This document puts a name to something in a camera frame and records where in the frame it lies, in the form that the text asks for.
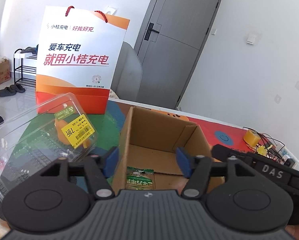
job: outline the gray ribbed surface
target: gray ribbed surface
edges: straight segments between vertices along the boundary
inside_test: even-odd
[[[12,231],[4,240],[183,240],[292,239],[280,230],[267,235],[245,235],[216,224],[197,201],[170,191],[123,190],[118,197],[99,201],[84,221],[49,236]]]

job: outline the roll of tape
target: roll of tape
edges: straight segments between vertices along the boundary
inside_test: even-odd
[[[255,147],[260,140],[260,136],[254,131],[248,129],[243,139],[248,145]]]

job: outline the bag handle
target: bag handle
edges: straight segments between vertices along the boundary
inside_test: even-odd
[[[71,10],[72,8],[74,9],[74,6],[69,6],[69,7],[67,8],[66,13],[65,13],[65,16],[66,16],[66,17],[69,15],[69,12],[70,12],[70,10]],[[99,14],[101,14],[101,15],[103,16],[105,22],[106,22],[106,23],[108,22],[106,15],[105,15],[102,11],[95,11],[95,12],[98,12]]]

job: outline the barcode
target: barcode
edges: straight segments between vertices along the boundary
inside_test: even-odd
[[[89,130],[91,130],[91,128],[89,126],[85,127],[83,130],[81,130],[79,132],[79,134],[77,136],[75,136],[75,138],[78,140],[80,139],[84,134],[86,134],[86,132],[88,132]]]

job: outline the yellow price label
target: yellow price label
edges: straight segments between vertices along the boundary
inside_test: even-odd
[[[67,124],[62,128],[63,134],[66,136],[70,144],[76,149],[88,137],[90,137],[95,130],[84,114]]]

